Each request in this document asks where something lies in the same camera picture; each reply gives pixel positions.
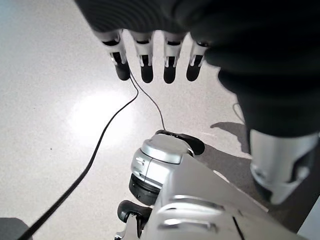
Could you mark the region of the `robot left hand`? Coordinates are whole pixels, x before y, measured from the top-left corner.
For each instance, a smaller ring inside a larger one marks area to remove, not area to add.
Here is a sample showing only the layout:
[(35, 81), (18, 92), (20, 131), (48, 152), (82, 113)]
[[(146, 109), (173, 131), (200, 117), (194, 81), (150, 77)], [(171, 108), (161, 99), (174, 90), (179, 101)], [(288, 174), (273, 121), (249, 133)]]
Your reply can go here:
[(299, 160), (320, 132), (317, 0), (78, 0), (102, 40), (107, 32), (187, 32), (241, 107), (265, 199), (281, 204), (309, 175)]

